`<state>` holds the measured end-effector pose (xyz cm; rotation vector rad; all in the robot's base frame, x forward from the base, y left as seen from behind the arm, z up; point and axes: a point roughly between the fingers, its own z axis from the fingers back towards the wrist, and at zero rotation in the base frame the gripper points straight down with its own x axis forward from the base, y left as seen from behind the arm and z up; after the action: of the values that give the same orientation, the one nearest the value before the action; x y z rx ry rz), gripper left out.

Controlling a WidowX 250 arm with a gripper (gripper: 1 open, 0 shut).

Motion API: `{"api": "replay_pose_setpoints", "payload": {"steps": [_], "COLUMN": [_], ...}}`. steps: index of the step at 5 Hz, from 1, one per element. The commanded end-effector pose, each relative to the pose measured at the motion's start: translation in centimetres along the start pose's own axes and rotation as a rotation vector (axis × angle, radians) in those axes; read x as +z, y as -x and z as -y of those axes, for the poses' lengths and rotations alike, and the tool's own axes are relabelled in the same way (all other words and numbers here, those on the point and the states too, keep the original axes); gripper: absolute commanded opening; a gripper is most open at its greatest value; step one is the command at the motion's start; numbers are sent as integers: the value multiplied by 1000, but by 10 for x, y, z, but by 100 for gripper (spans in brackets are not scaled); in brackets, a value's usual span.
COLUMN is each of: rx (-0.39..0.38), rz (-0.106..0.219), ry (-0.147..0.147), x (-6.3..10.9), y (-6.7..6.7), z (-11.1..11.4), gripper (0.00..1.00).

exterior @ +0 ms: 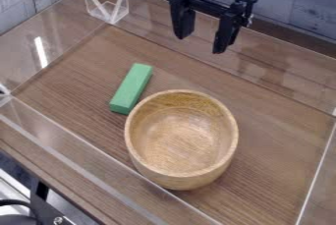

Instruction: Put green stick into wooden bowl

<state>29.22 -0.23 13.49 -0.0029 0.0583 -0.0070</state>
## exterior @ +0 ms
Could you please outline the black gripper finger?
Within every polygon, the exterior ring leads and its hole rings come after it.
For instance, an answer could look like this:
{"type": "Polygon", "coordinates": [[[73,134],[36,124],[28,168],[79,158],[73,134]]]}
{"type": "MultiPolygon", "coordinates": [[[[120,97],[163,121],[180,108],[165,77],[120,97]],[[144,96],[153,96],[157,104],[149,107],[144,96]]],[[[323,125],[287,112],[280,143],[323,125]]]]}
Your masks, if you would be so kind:
{"type": "Polygon", "coordinates": [[[224,13],[220,16],[219,27],[215,34],[212,53],[220,54],[233,44],[240,30],[240,17],[233,13],[224,13]]]}
{"type": "Polygon", "coordinates": [[[169,0],[169,5],[175,35],[184,39],[195,31],[196,11],[191,8],[188,0],[169,0]]]}

